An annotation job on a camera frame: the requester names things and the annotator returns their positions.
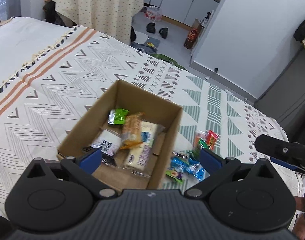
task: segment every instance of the patterned blanket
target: patterned blanket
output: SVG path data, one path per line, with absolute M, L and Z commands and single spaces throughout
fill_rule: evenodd
M 287 140 L 278 123 L 231 94 L 116 39 L 74 27 L 55 46 L 36 55 L 0 88 L 0 209 L 26 166 L 35 157 L 56 159 L 56 148 L 81 116 L 117 79 L 179 104 L 184 115 L 175 150 L 192 148 L 196 130 L 219 135 L 215 152 L 255 163 L 260 134 Z M 298 193 L 294 172 L 279 173 Z M 180 186 L 165 179 L 163 188 Z

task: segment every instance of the cardboard box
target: cardboard box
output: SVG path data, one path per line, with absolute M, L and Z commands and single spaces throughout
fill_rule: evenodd
M 130 111 L 129 114 L 144 112 L 146 121 L 165 127 L 154 142 L 153 154 L 147 164 L 151 176 L 142 177 L 130 170 L 104 164 L 100 165 L 93 176 L 118 191 L 125 188 L 157 189 L 170 163 L 183 109 L 123 80 L 116 81 L 78 121 L 59 146 L 58 153 L 65 157 L 82 156 L 82 148 L 90 145 L 101 131 L 107 128 L 109 112 L 116 108 L 127 109 Z M 120 126 L 114 126 L 114 131 L 120 132 L 120 129 Z M 118 153 L 117 164 L 120 165 L 124 158 L 126 153 Z

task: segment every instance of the table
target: table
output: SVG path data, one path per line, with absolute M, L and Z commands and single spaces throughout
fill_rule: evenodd
M 52 0 L 55 10 L 78 25 L 103 32 L 129 44 L 132 17 L 143 0 Z

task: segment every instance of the orange stripe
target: orange stripe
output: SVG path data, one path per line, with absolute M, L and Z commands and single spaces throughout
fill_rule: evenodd
M 94 36 L 94 34 L 96 33 L 97 31 L 96 30 L 93 30 L 83 41 L 79 42 L 76 46 L 74 46 L 73 48 L 71 48 L 70 50 L 68 50 L 67 52 L 65 52 L 63 55 L 61 55 L 54 63 L 52 63 L 51 65 L 47 66 L 47 68 L 45 68 L 39 75 L 35 76 L 35 77 L 32 77 L 29 81 L 28 81 L 28 84 L 23 86 L 19 91 L 18 93 L 0 110 L 0 116 L 1 114 L 6 111 L 9 106 L 12 105 L 12 103 L 14 103 L 14 101 L 17 100 L 17 98 L 22 94 L 22 92 L 30 87 L 30 84 L 31 82 L 42 76 L 47 70 L 49 70 L 50 68 L 52 68 L 59 60 L 61 60 L 65 55 L 67 55 L 68 53 L 72 52 L 76 47 L 78 47 L 80 44 L 83 44 L 85 43 L 86 41 L 88 41 L 92 36 Z
M 40 67 L 42 67 L 44 64 L 46 64 L 49 60 L 51 60 L 54 56 L 56 56 L 58 53 L 60 53 L 62 50 L 65 50 L 65 49 L 68 49 L 70 46 L 74 45 L 76 42 L 78 42 L 85 34 L 86 32 L 90 30 L 90 29 L 85 29 L 81 34 L 79 34 L 79 36 L 74 40 L 73 43 L 71 43 L 70 45 L 68 45 L 67 47 L 65 48 L 62 48 L 62 49 L 59 49 L 58 51 L 56 51 L 53 55 L 51 55 L 48 59 L 46 59 L 42 64 L 40 64 L 40 66 L 38 66 L 38 69 L 40 69 Z M 24 80 L 20 80 L 14 87 L 13 89 L 0 101 L 0 105 L 5 102 L 15 91 L 16 89 L 24 83 Z

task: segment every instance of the human hand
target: human hand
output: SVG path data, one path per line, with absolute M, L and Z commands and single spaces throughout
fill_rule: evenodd
M 296 201 L 296 210 L 305 212 L 305 198 L 294 198 Z M 298 239 L 305 240 L 305 214 L 300 214 L 300 216 L 296 219 L 292 232 L 298 237 Z

